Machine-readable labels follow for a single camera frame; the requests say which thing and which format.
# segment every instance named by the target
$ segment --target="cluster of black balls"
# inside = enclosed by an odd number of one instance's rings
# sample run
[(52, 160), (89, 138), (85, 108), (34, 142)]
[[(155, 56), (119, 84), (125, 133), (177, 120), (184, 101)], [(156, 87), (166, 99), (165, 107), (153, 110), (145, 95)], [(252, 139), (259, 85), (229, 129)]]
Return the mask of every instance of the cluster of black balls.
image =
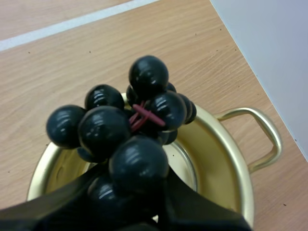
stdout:
[(106, 230), (108, 223), (113, 230), (157, 214), (148, 198), (168, 175), (162, 145), (172, 143), (177, 129), (196, 117), (195, 105), (169, 83), (167, 67), (158, 58), (136, 60), (129, 82), (129, 108), (117, 89), (102, 84), (88, 92), (85, 108), (62, 106), (47, 121), (53, 143), (77, 148), (85, 161), (108, 164), (88, 191)]

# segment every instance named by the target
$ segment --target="wooden table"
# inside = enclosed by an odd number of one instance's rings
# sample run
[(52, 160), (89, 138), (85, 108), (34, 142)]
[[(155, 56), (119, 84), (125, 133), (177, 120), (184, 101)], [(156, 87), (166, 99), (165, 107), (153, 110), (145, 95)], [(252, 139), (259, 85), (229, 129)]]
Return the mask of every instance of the wooden table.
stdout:
[[(0, 39), (7, 39), (127, 0), (2, 0)], [(23, 202), (35, 166), (49, 142), (48, 115), (107, 83), (120, 91), (128, 69), (152, 54), (168, 66), (170, 81), (204, 109), (237, 106), (265, 112), (284, 142), (278, 163), (252, 175), (256, 231), (306, 230), (308, 167), (209, 0), (160, 0), (0, 52), (0, 207)], [(224, 122), (246, 161), (271, 143), (250, 116)]]

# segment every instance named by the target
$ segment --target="gold handle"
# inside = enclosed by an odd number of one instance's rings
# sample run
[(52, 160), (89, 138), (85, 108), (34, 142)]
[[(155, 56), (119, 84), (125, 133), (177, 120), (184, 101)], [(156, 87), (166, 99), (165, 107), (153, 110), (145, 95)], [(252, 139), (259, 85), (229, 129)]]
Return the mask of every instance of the gold handle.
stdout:
[(273, 122), (258, 109), (250, 107), (234, 108), (215, 115), (216, 119), (223, 121), (236, 116), (250, 114), (260, 125), (264, 133), (273, 144), (272, 150), (265, 156), (248, 164), (248, 170), (253, 173), (259, 169), (269, 166), (277, 161), (282, 153), (282, 140)]

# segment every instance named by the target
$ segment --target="metal pot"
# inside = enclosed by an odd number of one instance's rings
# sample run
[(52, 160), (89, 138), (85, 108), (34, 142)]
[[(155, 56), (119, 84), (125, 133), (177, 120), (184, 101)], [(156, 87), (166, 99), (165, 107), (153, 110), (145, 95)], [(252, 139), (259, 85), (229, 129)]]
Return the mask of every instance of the metal pot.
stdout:
[[(261, 111), (235, 108), (211, 115), (196, 106), (197, 118), (181, 126), (177, 140), (164, 146), (169, 164), (192, 189), (225, 208), (241, 213), (253, 226), (254, 196), (250, 174), (273, 164), (282, 153), (276, 127)], [(273, 144), (272, 150), (246, 164), (234, 139), (220, 121), (244, 114), (252, 115)], [(76, 150), (64, 150), (50, 143), (34, 172), (27, 200), (52, 192), (91, 167)]]

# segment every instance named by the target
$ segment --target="black sphere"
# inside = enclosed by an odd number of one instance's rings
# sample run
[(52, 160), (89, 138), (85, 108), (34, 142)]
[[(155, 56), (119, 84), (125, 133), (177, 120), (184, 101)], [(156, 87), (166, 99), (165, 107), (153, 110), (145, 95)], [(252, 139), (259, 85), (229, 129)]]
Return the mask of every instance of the black sphere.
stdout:
[(90, 110), (99, 106), (113, 106), (123, 109), (124, 101), (121, 93), (107, 84), (95, 86), (86, 96), (85, 107), (87, 110)]
[(172, 83), (168, 83), (167, 85), (167, 90), (173, 91), (173, 92), (177, 92), (177, 90), (175, 89), (174, 85)]
[(162, 146), (145, 136), (134, 136), (118, 147), (109, 160), (111, 178), (120, 188), (134, 193), (155, 193), (169, 171)]
[(133, 104), (140, 104), (141, 103), (141, 99), (139, 99), (138, 95), (136, 94), (134, 89), (131, 87), (131, 85), (129, 85), (127, 87), (126, 98), (127, 98), (128, 104), (131, 107), (133, 106)]
[(178, 95), (183, 99), (185, 106), (186, 106), (187, 115), (184, 121), (184, 123), (186, 123), (192, 116), (192, 112), (193, 112), (192, 102), (185, 95), (180, 94), (180, 93), (178, 93)]
[(124, 113), (126, 114), (127, 118), (131, 118), (136, 112), (134, 109), (128, 109), (128, 108), (124, 108)]
[(161, 144), (165, 145), (167, 143), (167, 141), (168, 141), (168, 138), (169, 138), (169, 132), (161, 132), (161, 131), (159, 131), (158, 135), (159, 135)]
[(159, 130), (178, 129), (185, 121), (187, 115), (183, 99), (172, 91), (156, 95), (147, 102), (145, 108), (166, 123), (164, 127), (157, 126)]
[(47, 135), (52, 142), (63, 148), (77, 148), (78, 125), (86, 110), (76, 105), (66, 105), (55, 110), (46, 124)]
[(109, 158), (118, 145), (130, 137), (130, 124), (125, 113), (111, 106), (88, 111), (78, 128), (81, 145), (93, 156)]
[(150, 203), (137, 195), (119, 191), (108, 174), (96, 178), (89, 186), (86, 204), (88, 215), (102, 224), (102, 230), (115, 230), (153, 215), (147, 213), (146, 206)]
[(90, 163), (101, 163), (106, 160), (104, 157), (99, 158), (93, 156), (91, 153), (89, 153), (86, 149), (82, 147), (77, 148), (77, 153), (81, 159)]
[(194, 121), (194, 119), (196, 118), (197, 116), (197, 109), (196, 109), (196, 106), (194, 105), (193, 102), (192, 103), (192, 115), (191, 117), (187, 120), (187, 122), (185, 122), (185, 124), (190, 124), (191, 122)]
[(173, 141), (175, 141), (177, 139), (177, 136), (178, 136), (178, 130), (169, 132), (169, 136), (168, 136), (168, 139), (167, 139), (165, 145), (171, 144)]
[(150, 55), (136, 60), (129, 70), (129, 82), (142, 100), (150, 99), (165, 91), (168, 79), (166, 65)]

